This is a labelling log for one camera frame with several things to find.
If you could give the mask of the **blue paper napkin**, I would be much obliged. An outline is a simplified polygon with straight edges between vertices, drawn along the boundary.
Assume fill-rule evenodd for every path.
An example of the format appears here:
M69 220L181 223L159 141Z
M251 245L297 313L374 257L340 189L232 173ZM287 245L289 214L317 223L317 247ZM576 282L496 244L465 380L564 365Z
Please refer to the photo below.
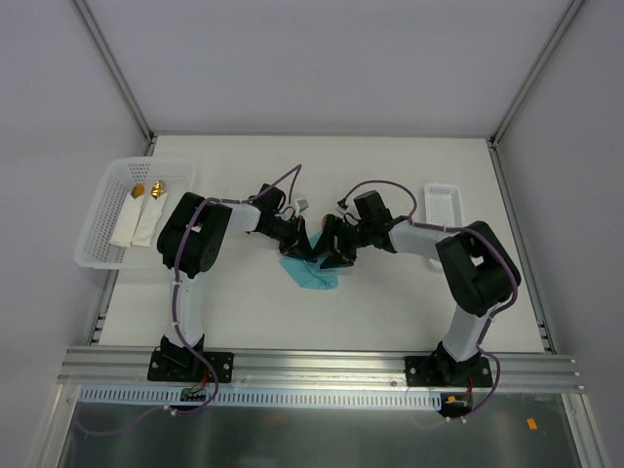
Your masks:
M321 269L319 263L283 256L279 264L301 288L312 291L330 291L339 286L338 270Z

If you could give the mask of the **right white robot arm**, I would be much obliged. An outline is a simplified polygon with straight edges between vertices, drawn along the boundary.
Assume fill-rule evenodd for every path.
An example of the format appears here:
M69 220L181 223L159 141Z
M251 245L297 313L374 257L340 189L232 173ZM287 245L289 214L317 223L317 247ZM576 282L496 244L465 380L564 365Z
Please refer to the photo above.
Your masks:
M414 254L441 264L455 310L447 334L427 357L405 358L408 386L491 388L497 377L481 345L495 315L510 307L522 278L489 225L445 227L392 216L381 196L369 191L355 200L358 218L333 214L311 251L322 268L354 265L357 251L375 247Z

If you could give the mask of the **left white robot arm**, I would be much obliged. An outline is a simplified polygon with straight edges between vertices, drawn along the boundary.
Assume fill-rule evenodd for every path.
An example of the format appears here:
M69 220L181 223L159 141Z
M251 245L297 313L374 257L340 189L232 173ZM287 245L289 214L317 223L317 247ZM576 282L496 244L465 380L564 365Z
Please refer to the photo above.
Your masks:
M171 274L172 318L152 352L149 381L231 381L234 356L204 350L202 281L229 233L259 233L276 241L280 254L310 259L312 246L303 217L279 215L285 200L285 193L269 184L243 202L208 199L192 192L181 197L157 241L157 252Z

